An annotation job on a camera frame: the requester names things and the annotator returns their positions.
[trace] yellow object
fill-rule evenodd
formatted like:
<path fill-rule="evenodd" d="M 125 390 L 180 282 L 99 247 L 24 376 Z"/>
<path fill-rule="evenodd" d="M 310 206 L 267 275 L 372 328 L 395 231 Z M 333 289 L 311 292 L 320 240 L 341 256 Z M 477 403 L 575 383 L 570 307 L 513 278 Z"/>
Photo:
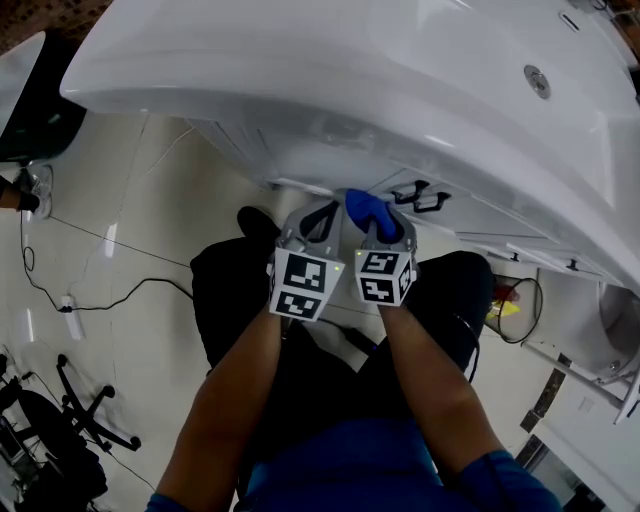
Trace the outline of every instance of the yellow object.
<path fill-rule="evenodd" d="M 501 307 L 503 317 L 520 312 L 520 308 L 509 300 L 504 303 L 504 306 L 502 306 L 502 301 L 494 300 L 491 303 L 491 309 L 489 310 L 489 313 L 487 313 L 487 320 L 491 320 L 492 318 L 497 317 L 500 314 Z"/>

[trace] black cable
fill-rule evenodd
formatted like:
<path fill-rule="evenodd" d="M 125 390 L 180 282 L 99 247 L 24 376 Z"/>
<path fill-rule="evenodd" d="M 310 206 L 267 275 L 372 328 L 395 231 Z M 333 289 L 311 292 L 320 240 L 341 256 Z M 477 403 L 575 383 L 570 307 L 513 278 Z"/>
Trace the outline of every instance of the black cable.
<path fill-rule="evenodd" d="M 23 235 L 22 223 L 23 223 L 23 221 L 22 221 L 22 212 L 20 212 L 20 247 L 22 249 L 22 263 L 24 265 L 24 273 L 26 274 L 27 279 L 29 280 L 29 283 L 31 284 L 31 286 L 33 286 L 36 290 L 40 290 L 40 291 L 44 292 L 44 294 L 49 299 L 49 302 L 51 302 L 51 305 L 59 313 L 71 313 L 73 311 L 109 311 L 110 309 L 116 307 L 117 305 L 122 304 L 123 302 L 127 301 L 129 299 L 129 297 L 131 297 L 131 295 L 133 295 L 136 292 L 136 290 L 138 290 L 138 288 L 140 288 L 144 283 L 150 283 L 150 282 L 151 283 L 167 283 L 167 284 L 170 284 L 171 286 L 173 286 L 174 288 L 176 288 L 180 292 L 184 293 L 191 300 L 193 300 L 193 295 L 190 294 L 187 290 L 185 290 L 182 286 L 180 286 L 175 281 L 172 281 L 171 279 L 164 279 L 164 278 L 159 278 L 159 277 L 147 277 L 147 278 L 143 279 L 142 281 L 140 281 L 133 288 L 133 290 L 131 290 L 123 299 L 117 300 L 116 302 L 114 302 L 113 304 L 110 304 L 109 306 L 75 307 L 75 308 L 72 308 L 71 306 L 58 307 L 56 305 L 55 301 L 53 300 L 53 298 L 51 298 L 51 295 L 49 294 L 49 292 L 45 288 L 43 288 L 42 286 L 38 286 L 37 284 L 35 284 L 33 282 L 33 279 L 31 278 L 31 274 L 29 274 L 29 272 L 33 272 L 33 269 L 36 266 L 36 254 L 35 254 L 35 252 L 33 251 L 33 249 L 31 247 L 29 247 L 29 246 L 25 247 L 25 245 L 24 245 L 24 235 Z M 31 252 L 31 265 L 29 265 L 27 263 L 27 252 L 28 251 Z"/>
<path fill-rule="evenodd" d="M 142 480 L 145 484 L 147 484 L 149 486 L 149 488 L 153 491 L 156 492 L 156 488 L 151 485 L 147 480 L 145 480 L 144 478 L 142 478 L 138 473 L 136 473 L 133 469 L 131 469 L 130 467 L 125 466 L 122 462 L 120 462 L 118 459 L 116 459 L 116 456 L 111 453 L 111 452 L 107 452 L 109 455 L 111 455 L 111 457 L 113 458 L 113 460 L 115 460 L 118 464 L 120 464 L 124 469 L 126 469 L 127 471 L 129 471 L 131 474 L 133 474 L 134 476 L 138 477 L 140 480 Z"/>
<path fill-rule="evenodd" d="M 609 0 L 598 0 L 600 2 L 600 5 L 596 5 L 594 3 L 593 0 L 591 0 L 591 6 L 596 10 L 596 11 L 606 11 L 607 8 L 609 7 Z"/>
<path fill-rule="evenodd" d="M 473 361 L 473 369 L 471 370 L 471 375 L 469 375 L 469 384 L 473 382 L 473 379 L 476 376 L 476 371 L 478 370 L 478 361 L 480 359 L 480 342 L 478 341 L 478 338 L 476 338 L 475 334 L 473 336 L 473 341 L 476 344 L 476 357 Z"/>
<path fill-rule="evenodd" d="M 88 438 L 86 438 L 86 437 L 84 437 L 84 436 L 83 436 L 82 438 L 83 438 L 85 441 L 87 441 L 87 442 L 89 442 L 89 443 L 92 443 L 92 444 L 95 444 L 96 446 L 98 446 L 98 443 L 96 443 L 93 439 L 88 439 Z M 131 469 L 130 467 L 125 466 L 122 462 L 120 462 L 118 459 L 116 459 L 116 456 L 115 456 L 113 453 L 111 453 L 111 452 L 105 452 L 105 453 L 107 453 L 107 454 L 111 455 L 111 457 L 113 458 L 113 460 L 115 460 L 118 464 L 120 464 L 124 469 L 126 469 L 127 471 L 129 471 L 130 473 L 132 473 L 134 476 L 136 476 L 137 478 L 139 478 L 140 480 L 142 480 L 145 484 L 147 484 L 147 485 L 149 486 L 149 488 L 150 488 L 153 492 L 156 492 L 156 488 L 155 488 L 153 485 L 151 485 L 151 484 L 149 483 L 149 481 L 148 481 L 148 480 L 145 480 L 144 478 L 142 478 L 138 473 L 136 473 L 136 472 L 135 472 L 133 469 Z"/>
<path fill-rule="evenodd" d="M 31 375 L 35 375 L 35 376 L 38 378 L 38 380 L 39 380 L 40 382 L 42 382 L 42 385 L 43 385 L 45 388 L 47 388 L 47 391 L 49 392 L 49 394 L 51 395 L 51 397 L 56 401 L 56 403 L 58 404 L 58 407 L 60 407 L 60 409 L 62 409 L 62 404 L 60 404 L 60 402 L 58 402 L 58 399 L 56 398 L 56 395 L 54 395 L 54 394 L 51 392 L 51 390 L 49 389 L 49 386 L 47 386 L 47 384 L 45 383 L 45 381 L 43 381 L 43 380 L 42 380 L 42 377 L 40 377 L 40 375 L 38 375 L 36 372 L 27 372 L 27 373 L 25 374 L 25 376 L 22 378 L 22 380 L 24 380 L 25 378 L 29 378 L 29 377 L 30 377 L 30 375 L 29 375 L 29 374 L 31 374 Z"/>
<path fill-rule="evenodd" d="M 51 298 L 51 295 L 49 295 L 49 292 L 47 290 L 45 290 L 44 288 L 42 288 L 41 286 L 38 286 L 37 284 L 35 284 L 33 282 L 33 279 L 31 279 L 31 275 L 29 274 L 29 272 L 33 272 L 33 269 L 36 266 L 36 253 L 33 252 L 33 249 L 31 247 L 25 247 L 24 246 L 24 235 L 23 235 L 23 228 L 22 228 L 22 211 L 20 212 L 20 248 L 22 249 L 22 263 L 24 265 L 24 273 L 27 276 L 27 279 L 29 280 L 29 282 L 31 283 L 31 286 L 33 286 L 36 290 L 40 290 L 42 292 L 45 293 L 45 295 L 47 296 L 47 298 L 49 299 L 49 302 L 51 302 L 51 305 L 57 310 L 60 311 L 60 309 L 58 308 L 58 306 L 56 306 L 56 303 L 53 301 L 53 299 Z M 31 267 L 29 267 L 29 265 L 27 265 L 27 251 L 31 251 Z"/>
<path fill-rule="evenodd" d="M 518 343 L 522 343 L 529 336 L 531 336 L 531 333 L 534 331 L 534 329 L 536 327 L 538 327 L 538 323 L 540 322 L 540 317 L 542 316 L 542 305 L 544 304 L 544 294 L 542 293 L 542 286 L 540 286 L 540 283 L 538 282 L 537 279 L 534 279 L 533 277 L 525 277 L 523 279 L 519 279 L 518 281 L 516 281 L 516 283 L 513 286 L 508 288 L 508 291 L 505 294 L 505 297 L 509 297 L 509 295 L 511 295 L 511 293 L 516 289 L 517 286 L 519 286 L 522 283 L 526 283 L 526 282 L 531 282 L 531 283 L 535 284 L 536 289 L 537 289 L 538 293 L 540 294 L 540 308 L 538 309 L 538 312 L 537 312 L 537 314 L 535 316 L 535 321 L 533 322 L 533 326 L 531 327 L 531 329 L 529 329 L 529 332 L 527 332 L 527 334 L 525 334 L 522 338 L 520 338 L 518 340 L 510 340 L 502 332 L 502 310 L 504 308 L 504 305 L 507 303 L 506 300 L 502 301 L 502 304 L 500 305 L 500 310 L 498 311 L 498 335 L 502 338 L 502 340 L 505 343 L 508 343 L 509 345 L 516 345 Z"/>
<path fill-rule="evenodd" d="M 18 365 L 16 364 L 16 360 L 13 357 L 13 354 L 11 353 L 11 351 L 9 350 L 9 348 L 6 345 L 2 345 L 2 352 L 5 353 L 5 355 L 8 355 L 11 358 L 11 364 L 15 367 L 17 367 Z"/>

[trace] chair wheel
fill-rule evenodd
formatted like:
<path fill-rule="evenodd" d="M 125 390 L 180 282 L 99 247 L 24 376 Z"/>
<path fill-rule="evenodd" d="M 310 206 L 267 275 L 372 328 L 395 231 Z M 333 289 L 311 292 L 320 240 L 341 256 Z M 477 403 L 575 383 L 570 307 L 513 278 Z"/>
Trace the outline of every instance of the chair wheel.
<path fill-rule="evenodd" d="M 103 387 L 102 392 L 107 398 L 113 398 L 114 396 L 116 396 L 116 390 L 113 388 L 113 386 Z"/>

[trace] tiled floor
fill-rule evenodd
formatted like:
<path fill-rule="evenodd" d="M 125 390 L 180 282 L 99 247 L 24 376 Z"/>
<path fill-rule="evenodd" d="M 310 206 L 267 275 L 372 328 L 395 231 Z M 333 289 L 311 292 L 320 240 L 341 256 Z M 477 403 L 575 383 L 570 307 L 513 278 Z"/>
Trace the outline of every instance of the tiled floor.
<path fill-rule="evenodd" d="M 263 206 L 282 223 L 310 200 L 249 182 L 179 119 L 88 114 L 53 166 L 54 218 L 25 222 L 24 240 L 37 256 L 34 280 L 56 301 L 72 294 L 85 306 L 110 304 L 144 277 L 171 278 L 189 289 L 190 260 L 209 244 L 240 235 L 235 215 L 241 206 Z M 343 257 L 350 258 L 355 227 L 346 225 L 344 236 Z M 61 352 L 87 401 L 103 384 L 113 384 L 116 398 L 101 417 L 142 439 L 136 453 L 117 447 L 113 453 L 156 485 L 208 370 L 190 301 L 167 285 L 146 285 L 111 311 L 81 313 L 86 337 L 72 341 L 64 317 L 29 285 L 19 242 L 19 216 L 0 211 L 0 342 L 21 370 L 36 371 L 58 398 L 63 392 L 55 361 Z M 460 248 L 424 228 L 419 244 L 419 259 Z M 384 335 L 376 310 L 353 297 L 346 272 L 324 315 L 373 339 Z M 312 330 L 323 348 L 355 368 L 363 363 L 335 328 L 316 324 Z M 527 438 L 519 423 L 550 368 L 490 332 L 481 346 L 474 386 L 499 437 L 517 451 Z M 110 457 L 102 454 L 101 460 L 109 491 L 98 503 L 108 510 L 143 510 L 150 489 Z"/>

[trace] foot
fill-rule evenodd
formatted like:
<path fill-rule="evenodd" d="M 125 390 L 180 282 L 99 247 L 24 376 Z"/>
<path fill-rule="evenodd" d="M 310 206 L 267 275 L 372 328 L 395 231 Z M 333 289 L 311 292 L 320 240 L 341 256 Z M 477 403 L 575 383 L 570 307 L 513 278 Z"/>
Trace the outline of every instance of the foot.
<path fill-rule="evenodd" d="M 53 188 L 53 169 L 50 165 L 34 165 L 29 168 L 33 182 L 31 194 L 40 200 L 40 206 L 33 212 L 37 219 L 46 219 L 51 215 L 51 190 Z"/>
<path fill-rule="evenodd" d="M 280 228 L 271 217 L 258 208 L 245 206 L 238 212 L 238 225 L 249 239 L 272 244 L 280 236 Z"/>

